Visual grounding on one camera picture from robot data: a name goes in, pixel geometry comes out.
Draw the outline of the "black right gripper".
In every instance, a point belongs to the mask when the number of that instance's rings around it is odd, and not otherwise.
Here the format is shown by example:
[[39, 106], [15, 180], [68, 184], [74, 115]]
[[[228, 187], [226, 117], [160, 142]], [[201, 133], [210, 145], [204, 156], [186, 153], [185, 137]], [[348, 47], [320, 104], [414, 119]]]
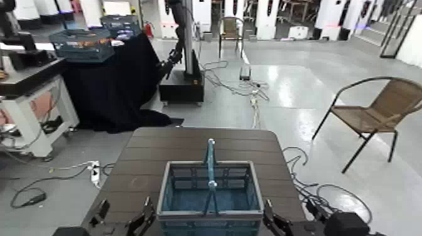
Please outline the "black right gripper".
[[273, 235], [277, 236], [325, 236], [325, 225], [328, 212], [311, 200], [306, 202], [306, 209], [318, 222], [291, 222], [273, 212], [273, 204], [267, 199], [264, 204], [263, 222]]

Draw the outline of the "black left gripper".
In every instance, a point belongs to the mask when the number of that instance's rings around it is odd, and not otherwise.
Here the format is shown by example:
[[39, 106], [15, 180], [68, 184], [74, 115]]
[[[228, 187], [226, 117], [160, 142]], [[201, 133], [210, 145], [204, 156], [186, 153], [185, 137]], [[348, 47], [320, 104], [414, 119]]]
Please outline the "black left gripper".
[[110, 203], [102, 200], [89, 212], [88, 225], [77, 232], [77, 236], [143, 236], [156, 218], [156, 210], [147, 196], [139, 215], [125, 223], [102, 223], [109, 211]]

